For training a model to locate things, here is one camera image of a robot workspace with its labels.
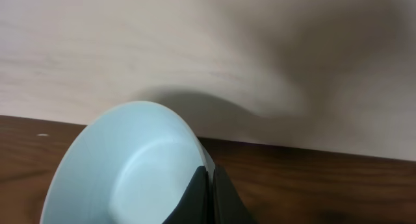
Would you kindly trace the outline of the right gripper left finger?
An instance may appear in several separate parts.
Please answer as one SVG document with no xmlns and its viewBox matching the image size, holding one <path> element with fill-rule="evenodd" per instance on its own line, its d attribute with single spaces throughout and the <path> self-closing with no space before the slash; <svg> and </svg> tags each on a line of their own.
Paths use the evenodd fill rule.
<svg viewBox="0 0 416 224">
<path fill-rule="evenodd" d="M 198 167 L 178 205 L 162 224 L 206 224 L 209 183 L 206 168 Z"/>
</svg>

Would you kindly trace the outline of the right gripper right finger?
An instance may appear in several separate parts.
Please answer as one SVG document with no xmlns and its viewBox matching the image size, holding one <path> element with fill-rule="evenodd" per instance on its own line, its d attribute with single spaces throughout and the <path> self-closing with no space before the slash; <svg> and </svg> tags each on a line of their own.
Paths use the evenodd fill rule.
<svg viewBox="0 0 416 224">
<path fill-rule="evenodd" d="M 216 224 L 257 224 L 220 165 L 216 165 L 213 175 L 213 206 Z"/>
</svg>

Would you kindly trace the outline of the blue bowl with rice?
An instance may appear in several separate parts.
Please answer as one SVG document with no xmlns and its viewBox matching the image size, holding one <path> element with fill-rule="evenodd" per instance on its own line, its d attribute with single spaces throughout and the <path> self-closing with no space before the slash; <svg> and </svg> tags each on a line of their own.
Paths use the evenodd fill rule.
<svg viewBox="0 0 416 224">
<path fill-rule="evenodd" d="M 210 154 L 173 110 L 148 101 L 114 107 L 88 125 L 63 156 L 40 221 L 162 223 Z"/>
</svg>

